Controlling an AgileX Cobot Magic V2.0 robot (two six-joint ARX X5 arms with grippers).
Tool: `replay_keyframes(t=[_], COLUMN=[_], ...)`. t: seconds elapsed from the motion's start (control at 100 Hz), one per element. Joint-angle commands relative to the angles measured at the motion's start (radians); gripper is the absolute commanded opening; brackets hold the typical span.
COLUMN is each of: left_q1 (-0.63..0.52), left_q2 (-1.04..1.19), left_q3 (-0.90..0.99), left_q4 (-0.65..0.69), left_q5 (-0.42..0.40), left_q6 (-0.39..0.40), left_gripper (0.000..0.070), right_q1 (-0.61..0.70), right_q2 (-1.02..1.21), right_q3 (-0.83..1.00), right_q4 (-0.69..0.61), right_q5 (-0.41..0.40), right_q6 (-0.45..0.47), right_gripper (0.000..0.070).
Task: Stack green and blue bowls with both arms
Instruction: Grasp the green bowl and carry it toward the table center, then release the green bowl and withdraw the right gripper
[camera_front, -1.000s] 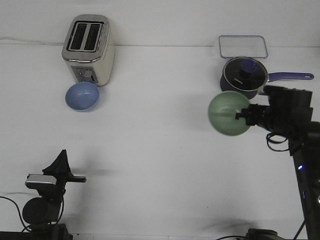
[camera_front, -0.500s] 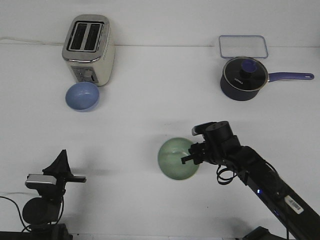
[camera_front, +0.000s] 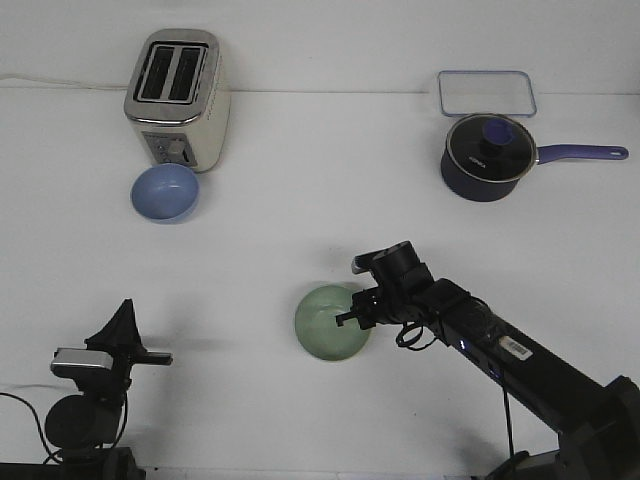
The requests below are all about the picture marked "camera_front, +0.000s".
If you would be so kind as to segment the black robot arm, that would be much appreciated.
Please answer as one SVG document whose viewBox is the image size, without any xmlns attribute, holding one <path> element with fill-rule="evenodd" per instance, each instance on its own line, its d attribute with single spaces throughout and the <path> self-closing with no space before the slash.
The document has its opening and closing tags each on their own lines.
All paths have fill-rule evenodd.
<svg viewBox="0 0 640 480">
<path fill-rule="evenodd" d="M 377 285 L 353 294 L 361 329 L 429 329 L 512 395 L 558 436 L 557 449 L 512 455 L 491 479 L 636 479 L 639 388 L 619 376 L 602 386 L 494 314 L 448 279 L 436 280 L 408 241 L 356 256 L 352 270 Z"/>
<path fill-rule="evenodd" d="M 170 353 L 151 352 L 126 299 L 83 348 L 58 348 L 51 372 L 78 392 L 56 402 L 45 419 L 46 438 L 60 449 L 63 479 L 144 479 L 129 447 L 118 445 L 128 419 L 128 390 L 135 365 L 169 366 Z"/>
</svg>

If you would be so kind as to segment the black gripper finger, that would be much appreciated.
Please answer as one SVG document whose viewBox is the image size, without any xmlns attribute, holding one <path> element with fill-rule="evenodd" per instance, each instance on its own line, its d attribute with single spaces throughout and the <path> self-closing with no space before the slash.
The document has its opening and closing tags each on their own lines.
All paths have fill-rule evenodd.
<svg viewBox="0 0 640 480">
<path fill-rule="evenodd" d="M 337 315 L 335 319 L 338 326 L 343 326 L 347 321 L 350 320 L 355 320 L 357 323 L 359 323 L 359 314 L 357 311 L 348 311 Z"/>
<path fill-rule="evenodd" d="M 136 323 L 135 308 L 132 300 L 128 301 L 128 306 L 129 306 L 129 344 L 131 345 L 131 348 L 134 350 L 143 350 L 144 345 L 142 343 L 142 339 Z"/>
<path fill-rule="evenodd" d="M 125 299 L 107 324 L 92 336 L 92 343 L 108 347 L 119 347 L 128 344 L 130 337 L 131 300 Z"/>
</svg>

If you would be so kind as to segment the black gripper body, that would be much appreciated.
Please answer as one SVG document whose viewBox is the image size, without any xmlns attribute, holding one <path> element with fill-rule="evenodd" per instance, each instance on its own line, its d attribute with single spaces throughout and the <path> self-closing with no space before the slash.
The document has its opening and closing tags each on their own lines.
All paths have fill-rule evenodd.
<svg viewBox="0 0 640 480">
<path fill-rule="evenodd" d="M 394 251 L 375 259 L 371 274 L 376 286 L 352 296 L 352 309 L 359 314 L 359 326 L 368 330 L 378 324 L 422 322 L 426 308 L 413 296 L 433 284 L 433 277 L 416 254 L 410 241 L 391 246 Z"/>
<path fill-rule="evenodd" d="M 129 390 L 134 365 L 169 366 L 173 355 L 147 350 L 140 341 L 120 344 L 85 341 L 90 352 L 106 353 L 112 360 L 110 367 L 92 368 L 84 380 L 83 392 L 102 400 L 123 400 Z"/>
</svg>

